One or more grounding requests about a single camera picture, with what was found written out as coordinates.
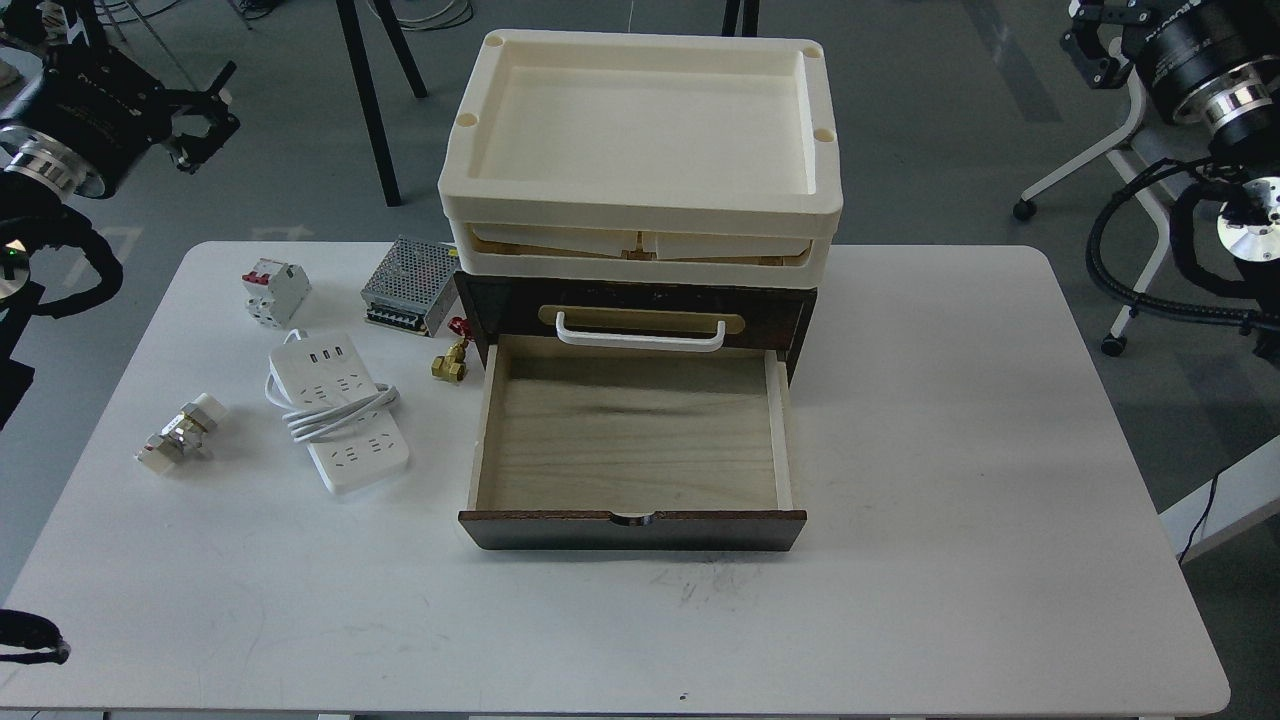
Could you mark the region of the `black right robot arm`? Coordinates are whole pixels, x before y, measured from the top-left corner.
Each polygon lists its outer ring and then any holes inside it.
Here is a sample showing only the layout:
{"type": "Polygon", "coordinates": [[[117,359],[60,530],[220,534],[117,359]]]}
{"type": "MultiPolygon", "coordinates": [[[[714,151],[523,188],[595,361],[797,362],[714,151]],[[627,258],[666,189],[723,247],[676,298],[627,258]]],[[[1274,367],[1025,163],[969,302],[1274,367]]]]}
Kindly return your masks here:
{"type": "Polygon", "coordinates": [[[1277,361],[1277,4],[1275,1],[1074,1],[1061,45],[1092,88],[1135,81],[1162,123],[1204,127],[1157,141],[1164,158],[1139,170],[1097,215],[1085,241],[1094,284],[1130,313],[1226,325],[1254,336],[1277,361]],[[1203,305],[1161,299],[1117,279],[1102,238],[1112,215],[1162,181],[1172,184],[1167,245],[1203,305]]]}

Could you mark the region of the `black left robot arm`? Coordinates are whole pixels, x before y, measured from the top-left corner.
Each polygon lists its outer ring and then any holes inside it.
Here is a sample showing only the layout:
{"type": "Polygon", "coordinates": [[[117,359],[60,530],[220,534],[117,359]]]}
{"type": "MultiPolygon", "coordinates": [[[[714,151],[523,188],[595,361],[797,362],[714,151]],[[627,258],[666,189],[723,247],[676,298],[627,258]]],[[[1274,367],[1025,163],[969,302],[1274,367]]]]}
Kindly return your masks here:
{"type": "Polygon", "coordinates": [[[202,90],[168,88],[114,47],[90,1],[63,3],[65,38],[55,44],[36,1],[3,10],[3,42],[44,60],[41,76],[3,109],[1,413],[9,418],[35,372],[12,352],[33,316],[70,316],[109,301],[122,287],[123,268],[91,222],[67,205],[72,195],[109,199],[155,145],[168,149],[179,170],[192,173],[239,128],[225,85],[227,63],[202,90]],[[31,256],[46,247],[78,249],[99,283],[44,301],[29,272],[31,256]]]}

